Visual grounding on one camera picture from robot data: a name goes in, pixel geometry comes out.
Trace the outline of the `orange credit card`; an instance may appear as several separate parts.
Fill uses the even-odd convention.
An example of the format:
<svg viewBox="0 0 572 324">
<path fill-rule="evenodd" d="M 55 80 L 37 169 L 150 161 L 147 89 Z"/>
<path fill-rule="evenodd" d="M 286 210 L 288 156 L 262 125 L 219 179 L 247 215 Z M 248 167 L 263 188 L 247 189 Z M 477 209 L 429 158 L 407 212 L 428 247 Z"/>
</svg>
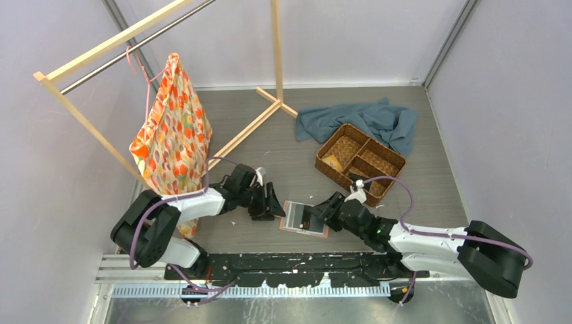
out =
<svg viewBox="0 0 572 324">
<path fill-rule="evenodd" d="M 341 173 L 343 171 L 343 166 L 334 155 L 329 155 L 323 158 L 322 161 L 326 163 L 330 168 L 334 169 L 336 172 Z"/>
</svg>

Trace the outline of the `woven wicker divided basket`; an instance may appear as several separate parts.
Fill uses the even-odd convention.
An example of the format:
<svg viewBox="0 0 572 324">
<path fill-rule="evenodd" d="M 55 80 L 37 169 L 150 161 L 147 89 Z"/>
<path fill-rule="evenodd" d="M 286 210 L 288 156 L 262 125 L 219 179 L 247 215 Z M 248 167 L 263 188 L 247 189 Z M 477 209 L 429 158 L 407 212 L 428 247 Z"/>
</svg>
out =
<svg viewBox="0 0 572 324">
<path fill-rule="evenodd" d="M 336 172 L 322 161 L 334 155 L 343 166 L 341 173 Z M 368 136 L 351 124 L 343 124 L 323 144 L 316 153 L 315 168 L 340 187 L 349 190 L 353 182 L 348 173 L 357 173 L 367 179 L 382 176 L 364 185 L 366 204 L 377 207 L 386 196 L 394 181 L 388 177 L 398 178 L 407 164 L 407 159 Z"/>
</svg>

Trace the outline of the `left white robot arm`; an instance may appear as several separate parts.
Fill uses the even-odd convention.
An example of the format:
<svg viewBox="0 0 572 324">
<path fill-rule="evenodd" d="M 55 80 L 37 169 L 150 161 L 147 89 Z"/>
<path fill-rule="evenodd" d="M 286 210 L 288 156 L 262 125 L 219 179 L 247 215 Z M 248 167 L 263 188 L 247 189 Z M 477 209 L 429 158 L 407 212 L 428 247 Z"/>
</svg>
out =
<svg viewBox="0 0 572 324">
<path fill-rule="evenodd" d="M 133 267 L 161 262 L 178 266 L 190 279 L 200 279 L 207 269 L 206 252 L 191 240 L 174 237 L 174 231 L 187 221 L 238 207 L 247 209 L 254 221 L 284 217 L 273 183 L 264 182 L 263 173 L 261 168 L 239 163 L 207 189 L 175 196 L 145 190 L 111 230 L 111 240 L 129 254 Z"/>
</svg>

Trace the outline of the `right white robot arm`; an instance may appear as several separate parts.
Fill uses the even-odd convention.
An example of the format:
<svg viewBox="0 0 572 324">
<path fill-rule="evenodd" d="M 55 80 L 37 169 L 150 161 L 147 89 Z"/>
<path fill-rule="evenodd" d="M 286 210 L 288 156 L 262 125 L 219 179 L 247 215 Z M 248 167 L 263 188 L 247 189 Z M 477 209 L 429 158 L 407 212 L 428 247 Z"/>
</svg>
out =
<svg viewBox="0 0 572 324">
<path fill-rule="evenodd" d="M 533 264 L 524 248 L 483 221 L 454 228 L 412 225 L 405 221 L 411 207 L 399 219 L 375 216 L 364 204 L 366 185 L 374 181 L 358 179 L 350 186 L 349 196 L 335 192 L 305 212 L 385 254 L 385 268 L 394 277 L 415 277 L 421 271 L 448 273 L 472 279 L 497 296 L 517 296 L 523 272 Z"/>
</svg>

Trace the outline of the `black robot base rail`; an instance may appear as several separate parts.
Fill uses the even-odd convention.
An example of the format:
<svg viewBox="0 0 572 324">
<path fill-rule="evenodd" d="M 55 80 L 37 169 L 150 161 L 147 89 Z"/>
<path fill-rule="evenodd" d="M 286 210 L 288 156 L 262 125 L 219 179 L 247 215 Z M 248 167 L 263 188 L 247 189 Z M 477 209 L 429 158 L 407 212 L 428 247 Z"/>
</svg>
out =
<svg viewBox="0 0 572 324">
<path fill-rule="evenodd" d="M 373 287 L 382 281 L 408 280 L 413 273 L 377 252 L 212 253 L 179 269 L 191 280 L 246 288 L 316 287 L 324 279 L 334 288 Z"/>
</svg>

